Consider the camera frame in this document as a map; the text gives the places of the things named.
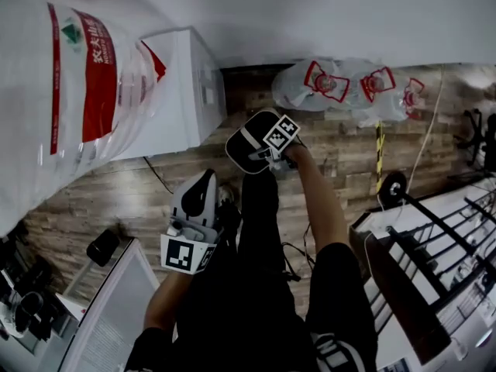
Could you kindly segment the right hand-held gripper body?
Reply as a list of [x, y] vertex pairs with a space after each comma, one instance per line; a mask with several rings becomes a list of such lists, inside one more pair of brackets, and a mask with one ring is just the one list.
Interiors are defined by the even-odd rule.
[[270, 163], [277, 170], [293, 170], [297, 164], [284, 154], [295, 140], [301, 127], [287, 115], [283, 115], [264, 136], [270, 153]]

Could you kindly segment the large clear jug red label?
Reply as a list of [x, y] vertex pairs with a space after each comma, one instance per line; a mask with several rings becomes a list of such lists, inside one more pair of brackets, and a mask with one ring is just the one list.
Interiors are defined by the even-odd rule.
[[0, 236], [125, 151], [170, 58], [54, 0], [0, 0]]

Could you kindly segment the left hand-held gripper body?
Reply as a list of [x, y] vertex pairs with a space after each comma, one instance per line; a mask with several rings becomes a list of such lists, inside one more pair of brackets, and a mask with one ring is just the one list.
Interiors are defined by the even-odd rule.
[[223, 231], [193, 222], [170, 222], [160, 235], [161, 266], [190, 275], [204, 271]]

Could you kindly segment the person's left shoe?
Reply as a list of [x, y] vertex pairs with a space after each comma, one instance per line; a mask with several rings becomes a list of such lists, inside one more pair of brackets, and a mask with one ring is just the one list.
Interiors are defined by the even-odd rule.
[[237, 206], [239, 200], [238, 190], [231, 184], [221, 184], [218, 188], [218, 206], [221, 208], [224, 205]]

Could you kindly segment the small black bin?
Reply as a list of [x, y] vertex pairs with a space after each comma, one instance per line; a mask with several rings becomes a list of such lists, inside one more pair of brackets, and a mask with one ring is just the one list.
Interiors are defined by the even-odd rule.
[[111, 260], [119, 243], [119, 237], [110, 229], [106, 229], [88, 245], [86, 254], [92, 262], [104, 267]]

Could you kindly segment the person's right forearm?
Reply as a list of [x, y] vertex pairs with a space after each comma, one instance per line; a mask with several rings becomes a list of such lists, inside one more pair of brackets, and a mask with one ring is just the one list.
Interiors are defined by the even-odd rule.
[[348, 227], [340, 201], [309, 150], [296, 143], [284, 153], [298, 166], [315, 252], [319, 253], [333, 243], [349, 246]]

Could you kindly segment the yellow black striped floor tape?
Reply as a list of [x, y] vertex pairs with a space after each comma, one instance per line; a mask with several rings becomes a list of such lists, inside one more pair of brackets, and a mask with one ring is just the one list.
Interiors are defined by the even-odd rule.
[[384, 155], [384, 130], [383, 122], [376, 122], [376, 151], [377, 151], [377, 168], [376, 168], [376, 194], [379, 193], [382, 186], [382, 172], [383, 172], [383, 155]]

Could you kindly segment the white water dispenser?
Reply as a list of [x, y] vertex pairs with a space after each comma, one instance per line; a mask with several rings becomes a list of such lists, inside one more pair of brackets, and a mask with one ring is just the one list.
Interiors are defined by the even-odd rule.
[[200, 146], [227, 117], [222, 73], [198, 32], [154, 33], [143, 42], [164, 64], [165, 75], [151, 97], [153, 115], [115, 160]]

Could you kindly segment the black lab equipment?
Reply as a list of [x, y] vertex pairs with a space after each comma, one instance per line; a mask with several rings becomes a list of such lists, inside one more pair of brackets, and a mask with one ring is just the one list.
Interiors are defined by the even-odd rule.
[[60, 308], [47, 290], [52, 267], [43, 257], [29, 253], [27, 235], [20, 222], [0, 238], [0, 331], [5, 338], [21, 339], [31, 333], [46, 342]]

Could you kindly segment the black round-base stand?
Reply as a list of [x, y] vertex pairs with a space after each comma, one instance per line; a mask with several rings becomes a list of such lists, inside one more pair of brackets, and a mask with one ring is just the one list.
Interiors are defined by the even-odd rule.
[[426, 208], [420, 201], [413, 198], [406, 191], [407, 179], [406, 176], [399, 171], [390, 173], [382, 182], [378, 192], [380, 202], [385, 206], [391, 206], [400, 201], [405, 201], [411, 206], [428, 217], [436, 226], [438, 226], [445, 234], [451, 237], [455, 243], [470, 256], [475, 254], [475, 248], [471, 246], [462, 236], [460, 236], [454, 228], [448, 226], [439, 216]]

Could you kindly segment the black office chair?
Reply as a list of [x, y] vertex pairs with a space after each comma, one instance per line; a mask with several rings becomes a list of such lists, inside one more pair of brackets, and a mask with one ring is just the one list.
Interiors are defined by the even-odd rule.
[[496, 172], [496, 113], [491, 113], [487, 118], [487, 129], [483, 132], [482, 114], [478, 108], [472, 111], [465, 110], [463, 115], [470, 120], [473, 136], [465, 140], [459, 136], [453, 138], [458, 141], [456, 145], [459, 150], [473, 148], [471, 159], [467, 162], [472, 167], [477, 160], [479, 152], [484, 151], [484, 164], [482, 169], [491, 173]]

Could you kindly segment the person's left forearm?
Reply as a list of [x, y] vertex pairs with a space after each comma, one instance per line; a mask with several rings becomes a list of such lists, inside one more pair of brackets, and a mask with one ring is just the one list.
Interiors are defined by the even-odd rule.
[[193, 275], [171, 271], [155, 291], [146, 308], [144, 329], [173, 332], [177, 310], [193, 281]]

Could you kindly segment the person's black clothed body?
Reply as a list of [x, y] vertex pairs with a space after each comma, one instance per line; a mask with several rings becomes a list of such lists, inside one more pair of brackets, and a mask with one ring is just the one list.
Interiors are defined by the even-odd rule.
[[171, 329], [136, 339], [125, 372], [377, 372], [377, 334], [358, 260], [345, 244], [317, 253], [308, 312], [283, 275], [278, 188], [270, 171], [243, 179], [242, 232], [188, 288]]

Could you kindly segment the black metal rack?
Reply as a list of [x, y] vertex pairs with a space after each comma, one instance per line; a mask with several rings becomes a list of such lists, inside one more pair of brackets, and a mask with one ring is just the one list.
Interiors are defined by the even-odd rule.
[[[475, 201], [489, 191], [496, 191], [494, 178], [415, 199], [445, 216], [463, 207], [465, 198]], [[402, 232], [429, 220], [404, 201], [379, 203], [352, 228], [378, 335], [377, 367], [385, 372], [488, 369], [496, 359], [496, 285], [485, 294], [475, 281], [436, 311], [438, 295], [388, 232], [388, 226]]]
[[429, 221], [417, 228], [402, 232], [387, 228], [391, 239], [438, 295], [433, 305], [436, 311], [475, 281], [480, 282], [485, 294], [496, 285], [496, 191], [475, 201], [463, 201], [463, 207], [437, 216], [475, 248], [473, 256], [425, 215]]

